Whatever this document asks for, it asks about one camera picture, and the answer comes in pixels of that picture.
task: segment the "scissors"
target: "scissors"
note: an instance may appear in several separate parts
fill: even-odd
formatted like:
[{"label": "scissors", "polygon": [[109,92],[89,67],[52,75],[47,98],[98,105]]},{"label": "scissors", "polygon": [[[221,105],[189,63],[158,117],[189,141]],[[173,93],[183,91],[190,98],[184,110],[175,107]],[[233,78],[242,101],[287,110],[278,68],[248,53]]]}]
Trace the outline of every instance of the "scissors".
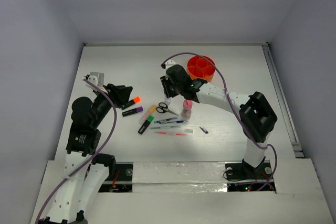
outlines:
[{"label": "scissors", "polygon": [[172,113],[173,115],[178,115],[178,114],[176,114],[175,112],[169,110],[169,109],[168,109],[168,105],[165,104],[164,102],[160,102],[160,103],[159,103],[159,106],[156,107],[156,111],[158,111],[158,112],[161,113],[161,114],[166,113],[166,112],[169,112],[169,113]]}]

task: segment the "white wall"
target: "white wall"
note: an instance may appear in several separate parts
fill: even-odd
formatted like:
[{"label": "white wall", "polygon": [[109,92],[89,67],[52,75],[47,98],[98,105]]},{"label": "white wall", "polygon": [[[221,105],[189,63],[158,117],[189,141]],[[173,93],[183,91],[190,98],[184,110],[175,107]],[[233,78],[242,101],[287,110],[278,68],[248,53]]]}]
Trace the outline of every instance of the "white wall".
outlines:
[{"label": "white wall", "polygon": [[64,0],[85,42],[265,42],[294,0]]},{"label": "white wall", "polygon": [[299,140],[336,220],[336,0],[297,0],[271,49]]},{"label": "white wall", "polygon": [[82,41],[59,0],[0,0],[0,216],[29,223]]}]

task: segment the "black scissors handle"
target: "black scissors handle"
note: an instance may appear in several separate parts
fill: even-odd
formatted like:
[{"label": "black scissors handle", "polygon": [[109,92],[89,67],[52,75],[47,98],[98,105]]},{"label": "black scissors handle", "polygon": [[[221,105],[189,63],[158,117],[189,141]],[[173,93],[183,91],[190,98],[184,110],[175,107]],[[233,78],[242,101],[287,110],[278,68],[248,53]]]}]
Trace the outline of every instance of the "black scissors handle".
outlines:
[{"label": "black scissors handle", "polygon": [[168,109],[168,105],[165,104],[164,102],[160,102],[159,106],[156,107],[156,111],[158,111],[161,114],[166,113],[167,109]]}]

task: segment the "orange pen holder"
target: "orange pen holder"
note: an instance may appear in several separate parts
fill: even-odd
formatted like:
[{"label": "orange pen holder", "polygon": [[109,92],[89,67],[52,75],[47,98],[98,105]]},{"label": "orange pen holder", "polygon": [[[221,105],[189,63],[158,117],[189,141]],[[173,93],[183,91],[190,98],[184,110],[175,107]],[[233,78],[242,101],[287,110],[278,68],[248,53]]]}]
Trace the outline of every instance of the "orange pen holder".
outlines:
[{"label": "orange pen holder", "polygon": [[[207,56],[204,57],[215,64],[211,58]],[[193,80],[200,78],[210,82],[215,74],[215,68],[205,59],[202,59],[199,56],[194,56],[188,61],[187,73]]]}]

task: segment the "pink bottle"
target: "pink bottle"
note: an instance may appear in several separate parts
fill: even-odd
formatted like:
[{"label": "pink bottle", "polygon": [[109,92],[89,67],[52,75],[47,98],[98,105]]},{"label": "pink bottle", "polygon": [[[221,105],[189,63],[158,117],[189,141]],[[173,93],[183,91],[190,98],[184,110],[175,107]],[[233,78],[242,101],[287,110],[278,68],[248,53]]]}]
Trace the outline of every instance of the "pink bottle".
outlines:
[{"label": "pink bottle", "polygon": [[190,118],[192,107],[193,107],[193,101],[184,100],[183,110],[182,110],[181,116],[184,117],[184,118]]}]

